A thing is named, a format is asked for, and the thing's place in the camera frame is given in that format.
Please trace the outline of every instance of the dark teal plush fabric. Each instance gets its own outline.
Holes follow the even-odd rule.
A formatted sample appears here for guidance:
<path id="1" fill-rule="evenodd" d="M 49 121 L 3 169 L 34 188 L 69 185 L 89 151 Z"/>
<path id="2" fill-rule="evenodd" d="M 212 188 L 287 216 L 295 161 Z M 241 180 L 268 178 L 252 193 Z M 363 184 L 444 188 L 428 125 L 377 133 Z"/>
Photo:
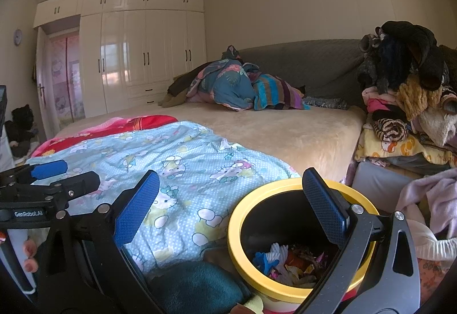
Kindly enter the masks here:
<path id="1" fill-rule="evenodd" d="M 167 314 L 226 314 L 251 295 L 242 281 L 205 261 L 172 267 L 151 280 L 149 290 Z"/>

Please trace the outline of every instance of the light blue hello kitty blanket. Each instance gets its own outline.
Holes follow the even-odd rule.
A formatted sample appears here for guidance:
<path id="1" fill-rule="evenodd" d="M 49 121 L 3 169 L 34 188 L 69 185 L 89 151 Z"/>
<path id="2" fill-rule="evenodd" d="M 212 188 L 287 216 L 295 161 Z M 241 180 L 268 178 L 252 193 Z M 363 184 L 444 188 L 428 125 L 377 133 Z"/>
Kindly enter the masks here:
<path id="1" fill-rule="evenodd" d="M 113 203 L 148 169 L 159 174 L 159 195 L 126 246 L 140 269 L 151 275 L 180 261 L 198 260 L 204 249 L 225 238 L 229 215 L 245 195 L 272 181 L 298 177 L 283 161 L 186 121 L 83 141 L 28 163 L 59 159 L 68 163 L 68 172 L 36 184 L 88 171 L 101 180 L 97 191 L 70 201 L 70 214 Z"/>

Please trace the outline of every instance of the red blanket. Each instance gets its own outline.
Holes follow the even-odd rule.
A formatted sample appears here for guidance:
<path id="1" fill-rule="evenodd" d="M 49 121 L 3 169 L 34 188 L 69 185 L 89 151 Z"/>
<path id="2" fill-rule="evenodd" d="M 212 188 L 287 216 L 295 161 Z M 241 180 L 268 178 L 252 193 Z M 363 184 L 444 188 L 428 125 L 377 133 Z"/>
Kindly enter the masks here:
<path id="1" fill-rule="evenodd" d="M 145 117 L 129 119 L 110 119 L 101 125 L 83 130 L 76 136 L 48 140 L 33 152 L 32 157 L 44 157 L 46 155 L 54 154 L 60 150 L 79 144 L 84 140 L 105 137 L 123 132 L 149 130 L 177 121 L 178 120 L 176 118 L 169 115 L 148 115 Z"/>

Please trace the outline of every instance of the trash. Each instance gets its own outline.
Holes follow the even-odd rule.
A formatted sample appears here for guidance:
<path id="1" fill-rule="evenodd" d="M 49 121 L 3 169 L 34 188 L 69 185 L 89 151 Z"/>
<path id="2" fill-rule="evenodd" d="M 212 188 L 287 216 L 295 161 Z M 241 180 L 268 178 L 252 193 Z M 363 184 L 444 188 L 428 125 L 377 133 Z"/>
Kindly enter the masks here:
<path id="1" fill-rule="evenodd" d="M 314 257 L 309 247 L 273 243 L 270 251 L 257 252 L 252 260 L 264 275 L 278 283 L 298 288 L 314 288 L 325 272 L 328 255 L 322 252 Z"/>

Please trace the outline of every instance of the gray headboard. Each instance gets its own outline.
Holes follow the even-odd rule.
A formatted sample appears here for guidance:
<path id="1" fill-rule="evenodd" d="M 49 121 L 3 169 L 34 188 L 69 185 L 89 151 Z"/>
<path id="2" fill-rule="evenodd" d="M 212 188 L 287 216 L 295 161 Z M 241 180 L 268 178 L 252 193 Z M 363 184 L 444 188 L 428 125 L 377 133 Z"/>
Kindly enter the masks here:
<path id="1" fill-rule="evenodd" d="M 364 108 L 355 76 L 363 61 L 359 39 L 319 39 L 240 50 L 244 62 L 277 75 L 293 87 L 306 86 L 312 97 L 344 98 Z"/>

